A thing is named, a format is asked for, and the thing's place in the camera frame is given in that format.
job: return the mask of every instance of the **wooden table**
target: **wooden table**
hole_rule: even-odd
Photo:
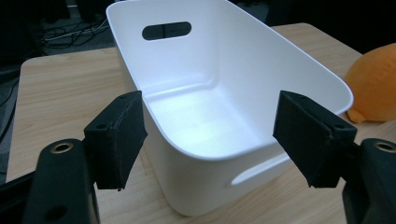
[[[274,28],[342,77],[361,55],[305,23]],[[27,61],[21,69],[7,181],[32,172],[40,150],[65,138],[83,139],[84,127],[126,92],[115,49],[99,49]],[[356,125],[367,137],[396,142],[396,122]],[[165,200],[145,149],[126,189],[98,190],[103,223],[345,223],[340,182],[310,189],[293,165],[281,177],[200,217],[183,217]]]

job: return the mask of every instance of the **metal ring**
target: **metal ring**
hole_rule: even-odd
[[[384,142],[375,142],[375,147],[386,152],[396,153],[396,146]]]
[[[70,142],[62,142],[59,143],[58,145],[54,146],[50,152],[52,152],[53,154],[60,154],[60,153],[64,153],[70,149],[73,148],[73,143]]]

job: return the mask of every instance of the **white plastic bin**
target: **white plastic bin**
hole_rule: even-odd
[[[226,0],[124,1],[106,13],[127,83],[143,92],[145,148],[181,214],[207,213],[285,171],[272,136],[280,90],[335,114],[352,104],[339,77]]]

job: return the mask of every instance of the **floor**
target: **floor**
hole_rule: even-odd
[[[246,12],[264,21],[268,3],[262,0],[243,0],[237,5]],[[78,10],[69,5],[71,18],[58,20],[53,24],[43,21],[43,54],[56,55],[90,49],[114,47],[107,20],[98,16],[96,22],[82,21]],[[6,182],[7,163],[11,145],[14,110],[18,95],[18,77],[0,77],[0,184]]]

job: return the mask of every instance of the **orange plush toy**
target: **orange plush toy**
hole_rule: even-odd
[[[354,95],[354,122],[396,119],[396,43],[373,49],[352,64],[344,81]]]

